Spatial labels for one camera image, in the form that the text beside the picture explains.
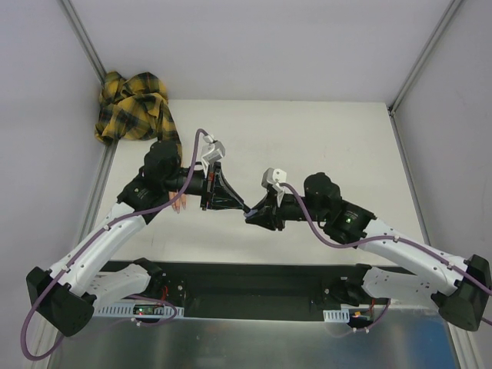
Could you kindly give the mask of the purple nail polish bottle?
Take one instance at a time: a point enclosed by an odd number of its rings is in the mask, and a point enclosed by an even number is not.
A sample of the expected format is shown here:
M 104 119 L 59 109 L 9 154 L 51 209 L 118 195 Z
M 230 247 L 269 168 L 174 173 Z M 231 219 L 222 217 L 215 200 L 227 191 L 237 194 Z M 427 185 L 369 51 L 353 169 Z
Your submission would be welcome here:
M 257 209 L 251 209 L 248 213 L 245 213 L 245 214 L 244 214 L 244 216 L 245 216 L 246 218 L 249 218 L 249 217 L 251 217 L 251 216 L 255 215 L 257 212 L 258 212 L 258 210 L 257 210 Z

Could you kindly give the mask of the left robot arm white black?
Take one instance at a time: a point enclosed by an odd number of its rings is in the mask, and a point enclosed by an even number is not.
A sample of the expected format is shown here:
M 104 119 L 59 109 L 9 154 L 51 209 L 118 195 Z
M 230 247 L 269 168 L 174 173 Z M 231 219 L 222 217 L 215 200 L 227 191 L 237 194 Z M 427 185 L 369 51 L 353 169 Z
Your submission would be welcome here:
M 178 146 L 156 141 L 138 174 L 125 185 L 104 220 L 73 251 L 49 269 L 33 268 L 26 277 L 32 310 L 63 336 L 80 332 L 100 308 L 143 296 L 161 298 L 166 283 L 162 269 L 146 258 L 102 279 L 97 273 L 133 235 L 168 208 L 168 194 L 198 196 L 205 210 L 250 209 L 221 173 L 224 147 L 210 139 L 194 165 L 181 165 Z

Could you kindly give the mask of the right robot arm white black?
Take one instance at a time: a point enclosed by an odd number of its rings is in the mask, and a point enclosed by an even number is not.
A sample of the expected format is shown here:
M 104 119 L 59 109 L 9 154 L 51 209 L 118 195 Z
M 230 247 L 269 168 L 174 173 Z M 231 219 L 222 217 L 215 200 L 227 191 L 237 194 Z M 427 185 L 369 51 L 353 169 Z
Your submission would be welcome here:
M 474 254 L 463 258 L 413 241 L 374 213 L 345 201 L 339 186 L 323 172 L 304 180 L 299 195 L 280 169 L 268 169 L 262 185 L 267 194 L 245 215 L 249 224 L 281 231 L 287 221 L 305 221 L 320 242 L 375 254 L 400 268 L 391 273 L 363 265 L 362 277 L 331 288 L 346 304 L 385 298 L 436 311 L 448 323 L 477 331 L 485 321 L 491 296 L 489 262 Z

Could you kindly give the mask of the mannequin hand with long nails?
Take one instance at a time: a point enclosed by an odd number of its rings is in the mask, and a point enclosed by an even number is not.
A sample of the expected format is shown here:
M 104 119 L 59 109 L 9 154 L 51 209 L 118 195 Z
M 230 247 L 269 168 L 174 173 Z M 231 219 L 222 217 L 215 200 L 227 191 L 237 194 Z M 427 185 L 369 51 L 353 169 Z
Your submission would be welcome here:
M 179 195 L 177 192 L 170 191 L 168 195 L 169 201 L 171 202 L 171 207 L 175 213 L 179 214 L 181 210 L 186 209 L 187 197 L 185 194 Z

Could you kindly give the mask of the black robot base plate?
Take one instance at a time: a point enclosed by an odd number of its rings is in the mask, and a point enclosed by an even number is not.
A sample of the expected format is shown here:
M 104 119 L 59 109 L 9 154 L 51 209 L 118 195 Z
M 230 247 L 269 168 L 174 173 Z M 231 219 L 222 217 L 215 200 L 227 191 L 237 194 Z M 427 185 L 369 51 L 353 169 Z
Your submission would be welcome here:
M 185 317 L 322 321 L 324 311 L 373 301 L 357 286 L 365 268 L 343 265 L 159 262 L 143 295 L 183 308 Z

